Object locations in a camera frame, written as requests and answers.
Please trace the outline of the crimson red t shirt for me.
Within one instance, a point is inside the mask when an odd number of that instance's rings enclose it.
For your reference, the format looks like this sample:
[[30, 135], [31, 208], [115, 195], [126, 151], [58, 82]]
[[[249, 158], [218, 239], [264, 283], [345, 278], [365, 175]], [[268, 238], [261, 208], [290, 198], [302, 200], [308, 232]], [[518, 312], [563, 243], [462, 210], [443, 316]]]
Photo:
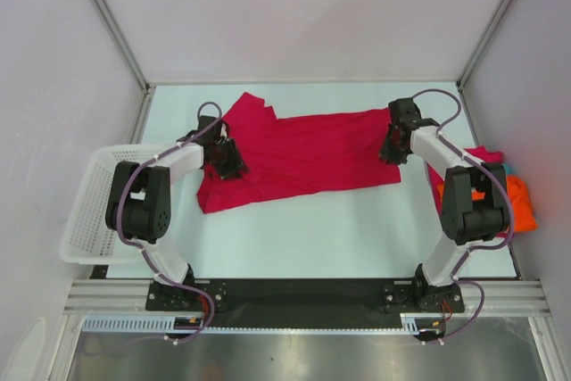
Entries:
[[264, 99], [244, 93], [224, 115], [247, 170], [222, 178], [206, 167], [196, 197], [205, 214], [320, 192], [397, 184], [397, 166], [379, 151], [388, 109], [279, 118]]

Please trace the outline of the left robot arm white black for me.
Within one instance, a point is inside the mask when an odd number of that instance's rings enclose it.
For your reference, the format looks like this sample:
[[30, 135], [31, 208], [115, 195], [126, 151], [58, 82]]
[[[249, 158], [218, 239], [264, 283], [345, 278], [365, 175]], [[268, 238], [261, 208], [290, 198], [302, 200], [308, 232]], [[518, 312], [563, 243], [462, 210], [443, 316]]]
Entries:
[[153, 273], [153, 281], [167, 286], [166, 298], [176, 308], [191, 307], [198, 296], [212, 302], [194, 285], [188, 262], [167, 238], [171, 188], [186, 175], [211, 167], [222, 179], [239, 178], [246, 165], [230, 126], [220, 117], [201, 115], [198, 129], [145, 162], [119, 162], [105, 212], [107, 228], [120, 241], [137, 249]]

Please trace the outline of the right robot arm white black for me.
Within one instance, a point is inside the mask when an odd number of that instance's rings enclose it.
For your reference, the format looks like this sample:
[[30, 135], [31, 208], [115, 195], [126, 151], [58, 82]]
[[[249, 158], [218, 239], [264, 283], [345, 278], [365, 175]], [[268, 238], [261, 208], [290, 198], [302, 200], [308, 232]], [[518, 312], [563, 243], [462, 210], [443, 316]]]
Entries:
[[458, 275], [474, 251], [492, 251], [498, 234], [513, 234], [515, 214], [509, 201], [507, 173], [499, 162], [484, 162], [457, 147], [443, 125], [422, 116], [414, 98], [388, 105], [390, 124], [379, 156], [392, 165], [412, 154], [443, 179], [439, 211], [443, 235], [410, 280], [384, 288], [385, 311], [464, 310]]

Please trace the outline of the white perforated plastic basket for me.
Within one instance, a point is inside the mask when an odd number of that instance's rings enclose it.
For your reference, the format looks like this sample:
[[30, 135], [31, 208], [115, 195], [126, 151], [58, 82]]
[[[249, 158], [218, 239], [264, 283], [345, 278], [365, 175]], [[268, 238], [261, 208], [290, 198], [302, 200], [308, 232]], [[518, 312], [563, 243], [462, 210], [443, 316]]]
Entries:
[[142, 260], [136, 248], [123, 244], [117, 233], [106, 226], [112, 180], [119, 162], [142, 163], [166, 149], [166, 145], [110, 145], [92, 154], [60, 244], [63, 261], [112, 265]]

